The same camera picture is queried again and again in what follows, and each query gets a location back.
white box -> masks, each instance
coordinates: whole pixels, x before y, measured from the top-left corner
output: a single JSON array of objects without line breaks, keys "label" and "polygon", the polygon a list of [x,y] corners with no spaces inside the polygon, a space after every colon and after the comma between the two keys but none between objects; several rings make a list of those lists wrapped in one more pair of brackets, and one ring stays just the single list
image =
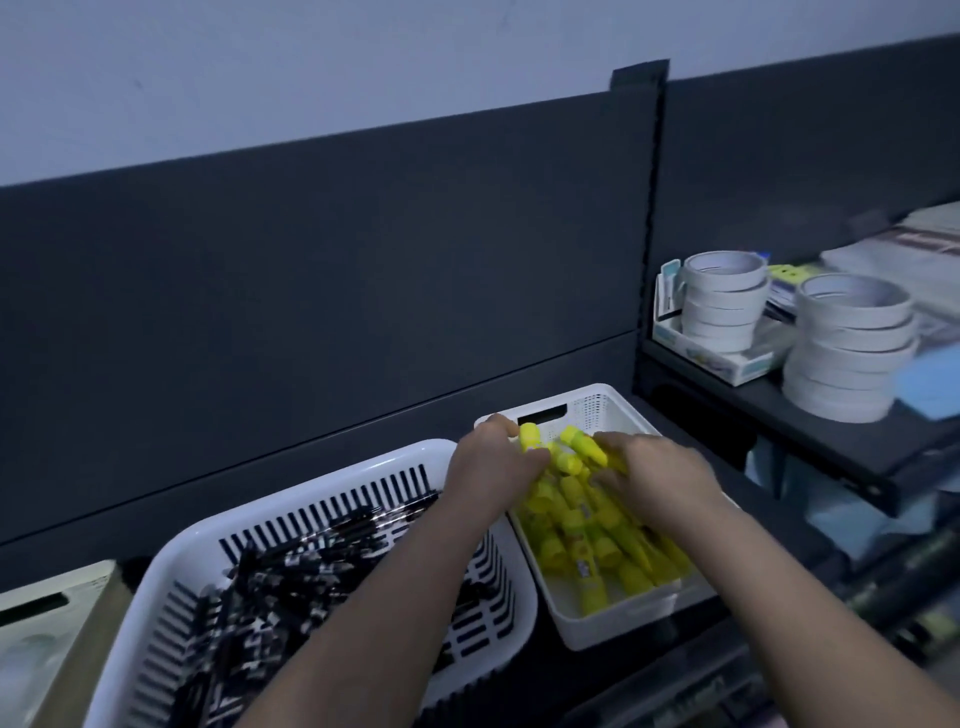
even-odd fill
[{"label": "white box", "polygon": [[[234,565],[235,551],[248,539],[261,548],[276,546],[294,534],[326,528],[331,518],[327,514],[336,518],[361,506],[381,504],[391,510],[395,503],[442,490],[455,449],[449,440],[425,440],[183,530],[163,547],[137,589],[104,666],[85,728],[166,724],[173,691],[184,670],[182,648],[191,637],[198,595],[208,585],[227,585],[224,571]],[[388,548],[404,530],[394,528],[383,534]],[[430,678],[422,707],[505,667],[526,643],[537,620],[537,588],[506,519],[500,518],[484,535],[467,576],[490,584],[499,597],[460,616],[461,623],[467,615],[476,617],[471,623],[448,628],[454,662]],[[389,610],[390,605],[384,604],[383,609]]]},{"label": "white box", "polygon": [[[659,435],[639,412],[607,384],[591,384],[589,387],[575,389],[557,397],[501,410],[501,414],[517,421],[552,409],[558,409],[555,419],[549,419],[546,422],[541,422],[539,418],[535,419],[540,427],[543,442],[559,437],[567,425],[575,425],[588,435],[598,430]],[[489,416],[479,418],[474,426],[479,425]],[[570,649],[581,650],[605,642],[643,624],[669,617],[715,594],[707,580],[696,571],[683,579],[635,596],[626,596],[620,585],[605,574],[604,579],[607,583],[611,606],[601,612],[583,617],[580,614],[580,600],[573,581],[560,576],[546,576],[540,571],[534,552],[516,516],[510,514],[510,517],[523,552],[526,554],[530,570],[540,585],[550,616],[556,623],[564,644]]]},{"label": "white box", "polygon": [[0,725],[72,728],[131,602],[112,561],[0,595]]},{"label": "white box", "polygon": [[685,336],[680,312],[684,307],[681,262],[671,260],[660,267],[654,291],[653,339],[706,372],[734,387],[771,372],[783,363],[797,339],[790,324],[762,316],[756,324],[753,345],[744,352],[719,353]]}]

cardboard box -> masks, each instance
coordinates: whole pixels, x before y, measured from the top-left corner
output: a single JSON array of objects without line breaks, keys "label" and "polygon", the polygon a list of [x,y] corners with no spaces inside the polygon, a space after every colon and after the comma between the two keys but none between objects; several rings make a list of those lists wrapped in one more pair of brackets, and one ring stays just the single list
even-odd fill
[{"label": "cardboard box", "polygon": [[680,312],[684,308],[681,262],[671,260],[660,267],[654,291],[653,339],[701,369],[734,387],[777,369],[797,338],[791,324],[764,315],[756,324],[754,343],[745,352],[718,353],[684,336]]},{"label": "cardboard box", "polygon": [[131,598],[112,561],[0,594],[0,725],[82,726]]}]

white tape roll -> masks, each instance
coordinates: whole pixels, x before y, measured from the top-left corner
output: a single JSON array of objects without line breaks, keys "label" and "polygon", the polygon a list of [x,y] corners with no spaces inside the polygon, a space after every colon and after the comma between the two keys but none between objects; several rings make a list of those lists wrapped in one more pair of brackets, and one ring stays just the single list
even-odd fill
[{"label": "white tape roll", "polygon": [[913,309],[910,294],[886,280],[827,273],[797,287],[797,315],[828,327],[892,328]]},{"label": "white tape roll", "polygon": [[739,327],[748,324],[755,324],[763,309],[750,310],[749,308],[713,308],[712,306],[699,305],[695,301],[686,299],[684,301],[684,312],[681,314],[681,321],[684,324],[684,330],[688,327],[688,322],[699,321],[703,324],[714,324],[721,327]]},{"label": "white tape roll", "polygon": [[836,349],[810,339],[802,339],[797,344],[798,356],[807,359],[812,365],[824,369],[845,369],[850,372],[884,374],[895,372],[913,358],[917,350],[917,339],[901,349],[891,352],[851,352]]},{"label": "white tape roll", "polygon": [[756,253],[712,251],[684,261],[686,284],[705,291],[745,291],[766,277],[767,261]]},{"label": "white tape roll", "polygon": [[830,384],[824,384],[820,381],[814,381],[806,376],[798,374],[796,370],[783,372],[783,381],[789,381],[790,386],[795,390],[815,397],[818,400],[829,400],[837,404],[868,405],[880,404],[891,400],[894,397],[892,388],[882,389],[848,389],[847,387],[834,387]]},{"label": "white tape roll", "polygon": [[878,389],[883,392],[894,391],[894,377],[886,372],[851,372],[846,369],[834,369],[811,363],[798,353],[790,352],[783,365],[783,376],[805,376],[807,379],[845,389]]},{"label": "white tape roll", "polygon": [[806,338],[835,349],[852,352],[891,352],[902,349],[917,335],[917,317],[910,316],[903,324],[890,328],[846,328],[824,324],[809,316],[797,318],[797,328]]},{"label": "white tape roll", "polygon": [[744,352],[754,344],[754,327],[752,326],[720,328],[734,328],[737,330],[745,328],[747,330],[742,333],[728,334],[726,336],[701,336],[696,333],[688,333],[686,338],[717,353]]},{"label": "white tape roll", "polygon": [[827,399],[814,394],[814,391],[809,388],[797,386],[794,381],[789,379],[783,381],[783,395],[811,415],[823,417],[826,420],[834,420],[838,423],[851,424],[875,423],[882,420],[894,403],[892,396],[878,398],[865,404],[851,404],[836,399]]},{"label": "white tape roll", "polygon": [[757,318],[767,304],[770,279],[745,291],[707,291],[696,286],[687,286],[686,300],[709,308],[739,308],[755,311]]}]

highlighter cap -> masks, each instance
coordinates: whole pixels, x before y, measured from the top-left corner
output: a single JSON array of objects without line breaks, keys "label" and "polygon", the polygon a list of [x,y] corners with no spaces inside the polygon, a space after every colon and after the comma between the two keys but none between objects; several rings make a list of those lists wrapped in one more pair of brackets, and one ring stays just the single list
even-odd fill
[{"label": "highlighter cap", "polygon": [[584,484],[573,475],[565,475],[560,479],[560,489],[564,492],[564,497],[570,502],[577,502],[587,497],[584,492]]},{"label": "highlighter cap", "polygon": [[547,444],[550,450],[550,460],[561,473],[576,475],[584,468],[584,462],[572,452],[567,452],[557,443]]},{"label": "highlighter cap", "polygon": [[629,596],[643,594],[654,588],[654,583],[643,573],[643,569],[630,561],[623,561],[616,568],[616,576]]},{"label": "highlighter cap", "polygon": [[623,551],[607,536],[593,542],[593,556],[601,569],[613,570],[623,563]]},{"label": "highlighter cap", "polygon": [[584,434],[582,430],[577,429],[573,425],[567,425],[564,427],[564,431],[560,433],[560,441],[564,443],[564,445],[569,445],[573,442],[573,438],[582,434]]},{"label": "highlighter cap", "polygon": [[566,549],[556,536],[543,539],[537,558],[546,570],[563,571],[566,568]]},{"label": "highlighter cap", "polygon": [[607,599],[607,590],[600,581],[599,584],[591,584],[589,587],[580,591],[580,611],[584,617],[592,615],[610,606]]},{"label": "highlighter cap", "polygon": [[607,454],[600,449],[600,446],[594,442],[592,437],[573,425],[569,425],[560,433],[560,440],[576,450],[578,455],[593,461],[601,468],[607,467]]},{"label": "highlighter cap", "polygon": [[520,449],[540,448],[540,428],[533,423],[523,423],[520,426]]},{"label": "highlighter cap", "polygon": [[615,508],[601,508],[597,511],[596,519],[604,530],[610,531],[623,522],[623,515]]},{"label": "highlighter cap", "polygon": [[576,531],[584,527],[586,523],[584,514],[577,510],[569,510],[564,513],[564,522],[562,526],[564,531]]}]

dark gray wall panel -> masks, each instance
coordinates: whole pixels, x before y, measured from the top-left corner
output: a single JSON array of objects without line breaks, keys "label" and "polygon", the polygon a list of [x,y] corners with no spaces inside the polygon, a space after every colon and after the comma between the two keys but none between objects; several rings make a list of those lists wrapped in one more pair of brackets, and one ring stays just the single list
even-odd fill
[{"label": "dark gray wall panel", "polygon": [[632,330],[654,104],[0,190],[0,540]]},{"label": "dark gray wall panel", "polygon": [[847,221],[960,194],[960,36],[667,85],[648,276],[706,250],[776,262]]},{"label": "dark gray wall panel", "polygon": [[100,559],[152,555],[200,519],[383,452],[458,440],[488,412],[595,382],[630,391],[636,333],[500,376],[245,465],[141,497],[0,546],[0,592]]}]

